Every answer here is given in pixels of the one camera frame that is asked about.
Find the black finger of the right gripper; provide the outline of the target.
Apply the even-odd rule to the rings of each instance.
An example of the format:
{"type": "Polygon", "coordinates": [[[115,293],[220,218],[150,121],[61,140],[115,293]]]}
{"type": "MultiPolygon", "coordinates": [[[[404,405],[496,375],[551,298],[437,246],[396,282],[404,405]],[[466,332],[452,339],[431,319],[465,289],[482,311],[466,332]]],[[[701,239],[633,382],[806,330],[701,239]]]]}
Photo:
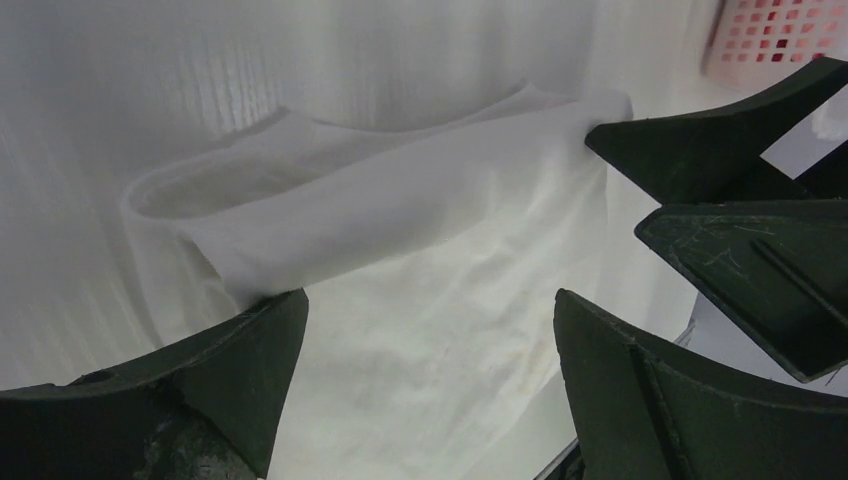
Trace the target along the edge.
{"type": "Polygon", "coordinates": [[[846,84],[846,62],[821,57],[744,100],[601,124],[585,143],[661,204],[811,199],[809,188],[761,155],[846,84]]]}
{"type": "Polygon", "coordinates": [[[846,366],[846,201],[668,205],[634,234],[796,380],[846,366]]]}

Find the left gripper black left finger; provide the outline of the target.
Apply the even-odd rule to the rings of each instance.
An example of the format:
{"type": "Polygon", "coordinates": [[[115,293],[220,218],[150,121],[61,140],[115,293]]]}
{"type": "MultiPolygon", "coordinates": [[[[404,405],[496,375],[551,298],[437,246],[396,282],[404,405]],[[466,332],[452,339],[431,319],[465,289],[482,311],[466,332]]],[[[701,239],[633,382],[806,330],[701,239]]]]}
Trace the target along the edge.
{"type": "Polygon", "coordinates": [[[301,290],[137,359],[1,394],[5,479],[263,479],[301,351],[301,290]]]}

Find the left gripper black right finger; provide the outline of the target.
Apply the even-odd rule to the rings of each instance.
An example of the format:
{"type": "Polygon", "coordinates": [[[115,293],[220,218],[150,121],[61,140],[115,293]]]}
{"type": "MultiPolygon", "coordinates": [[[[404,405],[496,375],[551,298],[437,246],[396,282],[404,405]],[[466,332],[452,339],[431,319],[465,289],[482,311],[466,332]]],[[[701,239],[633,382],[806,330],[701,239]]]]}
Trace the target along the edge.
{"type": "Polygon", "coordinates": [[[766,380],[558,291],[555,342],[589,479],[843,479],[847,401],[766,380]]]}

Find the white t shirt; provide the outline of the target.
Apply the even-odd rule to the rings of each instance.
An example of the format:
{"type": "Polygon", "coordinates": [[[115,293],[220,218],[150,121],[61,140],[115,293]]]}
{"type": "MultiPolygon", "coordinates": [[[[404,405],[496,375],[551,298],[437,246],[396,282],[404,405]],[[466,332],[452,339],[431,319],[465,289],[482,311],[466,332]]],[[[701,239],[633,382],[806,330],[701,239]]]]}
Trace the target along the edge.
{"type": "Polygon", "coordinates": [[[459,479],[554,376],[562,287],[594,290],[607,230],[594,126],[627,95],[526,86],[401,133],[296,113],[139,178],[121,213],[157,336],[304,289],[273,479],[459,479]]]}

